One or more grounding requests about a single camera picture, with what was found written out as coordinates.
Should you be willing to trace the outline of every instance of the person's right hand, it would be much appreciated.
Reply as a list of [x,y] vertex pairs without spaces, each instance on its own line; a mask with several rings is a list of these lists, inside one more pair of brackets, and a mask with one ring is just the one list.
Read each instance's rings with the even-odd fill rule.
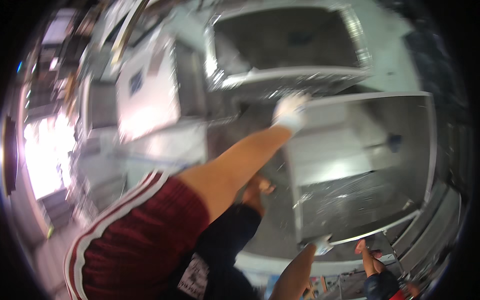
[[296,134],[307,122],[305,103],[311,98],[304,93],[293,93],[281,98],[273,113],[272,126],[282,126],[292,131],[292,135]]

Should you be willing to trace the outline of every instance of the bare arm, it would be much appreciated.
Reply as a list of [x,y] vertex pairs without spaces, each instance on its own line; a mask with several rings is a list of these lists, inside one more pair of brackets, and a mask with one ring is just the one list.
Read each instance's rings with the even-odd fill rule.
[[203,198],[212,222],[232,204],[237,191],[291,136],[291,131],[282,126],[253,133],[217,159],[180,173],[179,178]]
[[317,247],[308,245],[285,268],[275,283],[269,300],[298,300],[309,286],[313,256]]

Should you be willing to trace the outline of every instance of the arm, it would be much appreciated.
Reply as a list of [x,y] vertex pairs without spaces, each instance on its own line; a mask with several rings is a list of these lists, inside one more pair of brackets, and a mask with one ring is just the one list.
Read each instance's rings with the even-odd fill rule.
[[297,300],[309,286],[310,270],[317,247],[310,244],[285,268],[269,300]]
[[303,127],[301,108],[307,100],[308,96],[294,95],[281,99],[272,127],[247,136],[217,159],[180,173],[180,180],[203,199],[210,222],[232,204],[237,191]]

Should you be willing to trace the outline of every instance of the hand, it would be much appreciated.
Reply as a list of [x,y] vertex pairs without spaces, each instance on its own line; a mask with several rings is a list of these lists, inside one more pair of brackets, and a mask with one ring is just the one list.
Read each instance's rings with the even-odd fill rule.
[[296,134],[307,122],[305,103],[311,98],[309,94],[303,93],[293,93],[281,98],[273,113],[272,126],[282,126],[292,131],[292,135]]
[[311,243],[317,246],[317,250],[315,251],[315,256],[324,255],[325,253],[333,249],[333,246],[330,245],[330,243],[328,242],[328,240],[331,237],[332,237],[332,234],[327,234],[319,237],[317,240]]

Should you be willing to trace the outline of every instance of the person's left hand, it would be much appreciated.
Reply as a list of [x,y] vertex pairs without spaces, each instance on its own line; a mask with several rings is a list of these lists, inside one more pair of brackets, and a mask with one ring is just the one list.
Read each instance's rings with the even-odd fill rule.
[[327,252],[333,249],[333,246],[330,245],[328,240],[332,237],[332,234],[327,234],[324,236],[319,237],[311,244],[317,246],[317,250],[315,251],[315,256],[325,255]]

